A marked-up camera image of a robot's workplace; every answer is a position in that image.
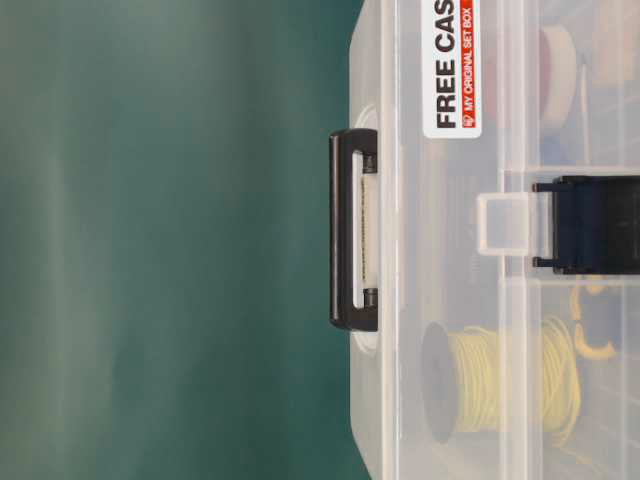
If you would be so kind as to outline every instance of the black plastic handle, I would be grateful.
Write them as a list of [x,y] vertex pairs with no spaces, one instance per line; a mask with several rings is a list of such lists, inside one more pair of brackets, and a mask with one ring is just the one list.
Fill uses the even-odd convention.
[[365,173],[377,171],[378,132],[352,129],[329,137],[331,159],[331,323],[338,328],[378,330],[378,290],[364,292],[364,308],[353,304],[353,155],[364,158]]

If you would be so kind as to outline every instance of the sticker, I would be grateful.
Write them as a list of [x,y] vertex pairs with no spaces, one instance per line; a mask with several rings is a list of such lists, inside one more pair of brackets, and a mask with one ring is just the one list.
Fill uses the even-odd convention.
[[422,111],[428,138],[482,134],[480,0],[422,0]]

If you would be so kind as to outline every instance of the wire spool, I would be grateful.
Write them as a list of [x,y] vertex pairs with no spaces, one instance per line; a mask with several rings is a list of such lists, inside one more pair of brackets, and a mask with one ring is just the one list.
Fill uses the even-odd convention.
[[[543,136],[556,134],[567,122],[575,99],[578,81],[578,53],[569,31],[562,25],[548,25],[539,34],[539,108]],[[509,109],[500,110],[502,93],[497,86],[499,75],[510,65],[497,58],[486,60],[484,108],[498,128],[511,125]]]
[[[542,325],[542,424],[563,446],[581,409],[581,388],[571,335],[557,317]],[[432,323],[423,341],[423,397],[427,423],[439,443],[453,433],[500,428],[500,349],[497,332],[468,327],[448,334]]]

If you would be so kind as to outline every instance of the teal surface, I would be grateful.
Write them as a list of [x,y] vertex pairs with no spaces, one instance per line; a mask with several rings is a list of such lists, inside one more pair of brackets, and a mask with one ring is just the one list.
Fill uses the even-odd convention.
[[0,0],[0,478],[367,478],[327,321],[359,8]]

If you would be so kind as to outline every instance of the yellow wire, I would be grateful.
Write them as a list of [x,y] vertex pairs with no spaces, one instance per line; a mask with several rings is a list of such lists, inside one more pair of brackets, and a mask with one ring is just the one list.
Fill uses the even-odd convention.
[[[496,431],[500,423],[499,337],[479,327],[449,335],[460,391],[456,431]],[[582,402],[571,335],[557,317],[542,326],[542,422],[563,446],[575,427]]]
[[[601,275],[592,275],[589,277],[590,280],[593,281],[601,281]],[[590,284],[585,287],[589,295],[596,296],[600,295],[602,292],[606,290],[606,285],[598,285],[598,284]],[[584,327],[581,325],[582,322],[582,303],[580,302],[580,292],[581,286],[575,285],[571,289],[571,295],[569,297],[569,310],[571,311],[571,319],[574,322],[578,322],[575,329],[575,346],[576,351],[582,355],[584,358],[589,360],[608,360],[616,356],[616,349],[611,342],[608,342],[602,348],[593,348],[587,344],[585,335],[584,335]]]

